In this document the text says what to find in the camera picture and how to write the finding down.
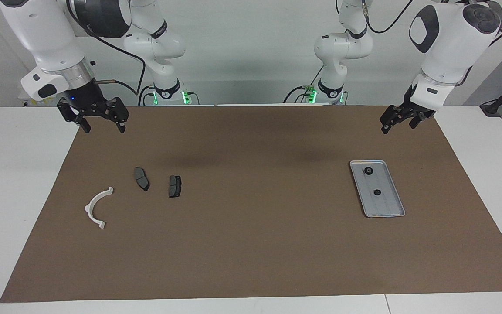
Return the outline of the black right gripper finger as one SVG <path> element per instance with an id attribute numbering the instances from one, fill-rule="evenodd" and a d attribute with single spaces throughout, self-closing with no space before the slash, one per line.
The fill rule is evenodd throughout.
<path id="1" fill-rule="evenodd" d="M 104 101 L 102 107 L 102 117 L 108 121 L 115 123 L 119 132 L 125 133 L 125 123 L 129 117 L 129 111 L 119 97 L 114 97 L 110 100 Z"/>
<path id="2" fill-rule="evenodd" d="M 59 99 L 57 108 L 66 122 L 75 123 L 84 131 L 84 133 L 90 133 L 91 126 L 84 117 L 84 114 L 75 113 L 74 111 L 72 111 L 72 107 L 69 105 L 65 98 Z"/>

